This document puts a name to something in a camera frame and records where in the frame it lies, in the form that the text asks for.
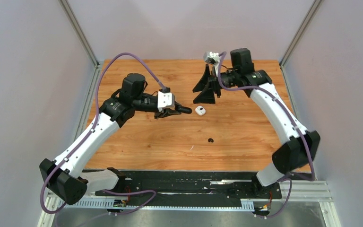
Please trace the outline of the white earbud charging case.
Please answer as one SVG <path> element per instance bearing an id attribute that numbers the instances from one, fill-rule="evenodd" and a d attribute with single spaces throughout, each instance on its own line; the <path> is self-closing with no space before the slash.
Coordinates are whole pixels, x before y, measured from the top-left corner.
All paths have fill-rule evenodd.
<path id="1" fill-rule="evenodd" d="M 203 116 L 206 114 L 206 109 L 203 106 L 197 106 L 195 108 L 195 112 L 199 115 L 199 116 Z"/>

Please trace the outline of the black oval case cover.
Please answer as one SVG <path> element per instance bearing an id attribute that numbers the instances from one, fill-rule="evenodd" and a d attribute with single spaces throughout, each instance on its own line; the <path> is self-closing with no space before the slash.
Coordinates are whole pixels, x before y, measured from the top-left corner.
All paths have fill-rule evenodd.
<path id="1" fill-rule="evenodd" d="M 189 107 L 185 107 L 185 106 L 183 106 L 183 108 L 181 110 L 177 110 L 177 111 L 182 114 L 191 114 L 192 113 L 192 109 Z"/>

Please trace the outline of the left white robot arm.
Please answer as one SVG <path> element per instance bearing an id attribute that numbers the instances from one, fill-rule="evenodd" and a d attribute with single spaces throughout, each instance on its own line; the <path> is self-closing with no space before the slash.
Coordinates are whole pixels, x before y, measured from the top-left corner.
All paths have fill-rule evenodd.
<path id="1" fill-rule="evenodd" d="M 77 203 L 85 194 L 109 190 L 114 195 L 125 192 L 125 175 L 109 167 L 95 172 L 84 172 L 84 167 L 103 143 L 116 133 L 136 111 L 154 113 L 154 118 L 191 114 L 192 109 L 175 101 L 168 87 L 157 94 L 145 93 L 146 78 L 138 73 L 128 74 L 120 89 L 99 107 L 93 122 L 53 161 L 40 164 L 47 188 L 66 204 Z"/>

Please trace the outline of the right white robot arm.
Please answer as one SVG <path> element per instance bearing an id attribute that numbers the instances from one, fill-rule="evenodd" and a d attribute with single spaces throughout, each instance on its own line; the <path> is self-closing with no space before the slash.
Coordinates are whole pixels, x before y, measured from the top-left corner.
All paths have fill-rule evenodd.
<path id="1" fill-rule="evenodd" d="M 270 185 L 286 178 L 295 169 L 309 165 L 311 175 L 303 179 L 315 179 L 313 161 L 320 143 L 317 131 L 308 130 L 292 114 L 277 92 L 272 79 L 264 70 L 255 70 L 251 52 L 247 48 L 230 52 L 232 67 L 222 72 L 226 52 L 206 52 L 203 76 L 193 88 L 198 95 L 195 104 L 215 104 L 221 91 L 243 91 L 254 101 L 273 126 L 281 147 L 272 155 L 272 161 L 256 173 L 251 191 L 256 197 L 264 197 Z"/>

